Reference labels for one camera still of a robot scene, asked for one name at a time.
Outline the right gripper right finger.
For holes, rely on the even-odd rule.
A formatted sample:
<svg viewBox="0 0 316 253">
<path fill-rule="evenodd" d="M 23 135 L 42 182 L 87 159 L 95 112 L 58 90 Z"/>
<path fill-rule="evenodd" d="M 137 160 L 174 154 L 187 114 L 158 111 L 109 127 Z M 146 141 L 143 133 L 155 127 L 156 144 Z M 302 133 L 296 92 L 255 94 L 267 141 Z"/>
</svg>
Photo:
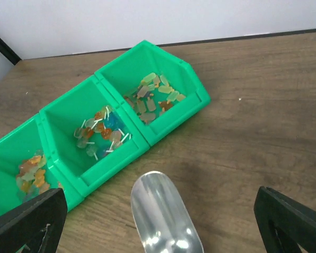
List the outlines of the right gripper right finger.
<svg viewBox="0 0 316 253">
<path fill-rule="evenodd" d="M 316 252 L 316 211 L 269 187 L 259 187 L 254 214 L 267 252 Z"/>
</svg>

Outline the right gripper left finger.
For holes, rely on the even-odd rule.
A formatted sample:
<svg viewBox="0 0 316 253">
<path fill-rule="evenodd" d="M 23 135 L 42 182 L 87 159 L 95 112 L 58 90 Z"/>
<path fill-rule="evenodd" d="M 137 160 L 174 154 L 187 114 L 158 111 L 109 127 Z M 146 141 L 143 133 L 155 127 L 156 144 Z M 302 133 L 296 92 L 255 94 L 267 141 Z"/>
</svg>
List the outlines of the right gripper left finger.
<svg viewBox="0 0 316 253">
<path fill-rule="evenodd" d="M 0 216 L 0 252 L 56 252 L 67 216 L 63 189 L 49 189 Z"/>
</svg>

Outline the green bin star gummies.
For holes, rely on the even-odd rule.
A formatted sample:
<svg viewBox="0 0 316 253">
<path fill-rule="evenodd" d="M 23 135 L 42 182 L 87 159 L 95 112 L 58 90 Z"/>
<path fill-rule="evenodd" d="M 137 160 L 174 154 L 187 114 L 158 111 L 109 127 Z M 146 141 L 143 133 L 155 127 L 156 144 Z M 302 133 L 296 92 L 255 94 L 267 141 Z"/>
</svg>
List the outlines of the green bin star gummies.
<svg viewBox="0 0 316 253">
<path fill-rule="evenodd" d="M 37 151 L 46 156 L 46 182 L 51 188 L 63 186 L 68 211 L 84 200 L 52 161 L 41 118 L 36 114 L 0 139 L 0 216 L 21 205 L 23 197 L 16 184 L 18 166 Z"/>
</svg>

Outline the green bin lollipops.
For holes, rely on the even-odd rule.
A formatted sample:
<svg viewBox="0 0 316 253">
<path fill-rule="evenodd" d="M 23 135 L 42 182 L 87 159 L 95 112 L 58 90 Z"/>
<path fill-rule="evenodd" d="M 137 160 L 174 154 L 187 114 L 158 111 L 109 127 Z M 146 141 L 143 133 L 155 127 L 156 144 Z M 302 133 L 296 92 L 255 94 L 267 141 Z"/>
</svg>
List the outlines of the green bin lollipops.
<svg viewBox="0 0 316 253">
<path fill-rule="evenodd" d="M 73 133 L 85 119 L 92 118 L 103 106 L 110 105 L 132 138 L 101 160 L 88 157 L 76 147 Z M 139 158 L 149 149 L 127 113 L 115 101 L 102 83 L 91 76 L 60 96 L 40 111 L 52 159 L 60 172 L 84 197 Z"/>
</svg>

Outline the metal scoop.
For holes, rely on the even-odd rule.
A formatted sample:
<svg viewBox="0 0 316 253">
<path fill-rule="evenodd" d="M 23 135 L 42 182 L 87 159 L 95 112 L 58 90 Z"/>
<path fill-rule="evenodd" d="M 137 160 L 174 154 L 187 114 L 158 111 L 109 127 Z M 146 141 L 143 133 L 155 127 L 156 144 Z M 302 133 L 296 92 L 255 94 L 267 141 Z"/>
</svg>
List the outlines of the metal scoop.
<svg viewBox="0 0 316 253">
<path fill-rule="evenodd" d="M 136 180 L 131 210 L 145 252 L 204 252 L 176 186 L 164 173 L 150 171 Z"/>
</svg>

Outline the green bin popsicle candies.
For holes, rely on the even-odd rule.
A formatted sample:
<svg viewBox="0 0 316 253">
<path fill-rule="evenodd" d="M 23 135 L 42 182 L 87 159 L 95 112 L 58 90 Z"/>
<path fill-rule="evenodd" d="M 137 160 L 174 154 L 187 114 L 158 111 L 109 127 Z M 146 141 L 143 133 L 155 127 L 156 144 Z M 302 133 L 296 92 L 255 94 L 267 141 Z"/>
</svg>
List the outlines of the green bin popsicle candies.
<svg viewBox="0 0 316 253">
<path fill-rule="evenodd" d="M 186 95 L 162 116 L 144 124 L 123 95 L 139 86 L 150 73 L 163 74 L 169 83 Z M 95 72 L 95 76 L 129 115 L 149 145 L 154 145 L 210 102 L 210 96 L 191 65 L 158 46 L 142 41 Z"/>
</svg>

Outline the pile of popsicle candies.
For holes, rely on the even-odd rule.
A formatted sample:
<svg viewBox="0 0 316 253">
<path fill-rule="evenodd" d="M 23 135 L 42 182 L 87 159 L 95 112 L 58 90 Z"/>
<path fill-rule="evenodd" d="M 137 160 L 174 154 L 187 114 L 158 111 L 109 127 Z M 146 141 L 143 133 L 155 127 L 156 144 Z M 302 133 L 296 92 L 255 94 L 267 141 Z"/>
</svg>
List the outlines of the pile of popsicle candies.
<svg viewBox="0 0 316 253">
<path fill-rule="evenodd" d="M 123 95 L 123 98 L 139 119 L 148 125 L 183 101 L 186 95 L 176 90 L 163 74 L 152 72 L 140 81 L 139 86 Z"/>
</svg>

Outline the pile of star gummies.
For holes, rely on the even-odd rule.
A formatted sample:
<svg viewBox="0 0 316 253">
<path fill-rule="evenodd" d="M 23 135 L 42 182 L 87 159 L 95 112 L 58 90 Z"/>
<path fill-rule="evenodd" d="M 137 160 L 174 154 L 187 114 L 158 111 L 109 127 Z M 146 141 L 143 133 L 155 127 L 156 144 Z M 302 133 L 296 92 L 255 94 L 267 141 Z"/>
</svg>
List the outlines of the pile of star gummies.
<svg viewBox="0 0 316 253">
<path fill-rule="evenodd" d="M 32 157 L 23 160 L 16 175 L 17 197 L 25 203 L 51 188 L 64 190 L 63 185 L 48 171 L 47 158 L 43 150 L 36 150 Z"/>
</svg>

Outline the pile of lollipops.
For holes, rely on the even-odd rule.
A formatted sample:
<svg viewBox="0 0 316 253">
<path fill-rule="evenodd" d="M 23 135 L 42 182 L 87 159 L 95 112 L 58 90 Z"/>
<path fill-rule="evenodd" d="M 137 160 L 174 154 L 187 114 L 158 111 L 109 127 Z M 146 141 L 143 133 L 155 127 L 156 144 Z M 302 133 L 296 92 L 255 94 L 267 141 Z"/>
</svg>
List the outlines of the pile of lollipops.
<svg viewBox="0 0 316 253">
<path fill-rule="evenodd" d="M 105 105 L 92 118 L 85 119 L 73 133 L 76 147 L 88 157 L 101 160 L 132 138 L 116 111 Z"/>
</svg>

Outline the black aluminium frame rail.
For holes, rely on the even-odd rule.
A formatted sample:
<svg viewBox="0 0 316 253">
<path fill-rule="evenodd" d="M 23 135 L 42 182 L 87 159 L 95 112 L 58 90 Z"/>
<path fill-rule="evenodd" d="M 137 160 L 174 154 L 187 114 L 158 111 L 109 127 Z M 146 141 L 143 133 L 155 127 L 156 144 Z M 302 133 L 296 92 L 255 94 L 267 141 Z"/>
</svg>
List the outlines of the black aluminium frame rail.
<svg viewBox="0 0 316 253">
<path fill-rule="evenodd" d="M 0 53 L 7 58 L 13 65 L 22 59 L 0 38 Z"/>
</svg>

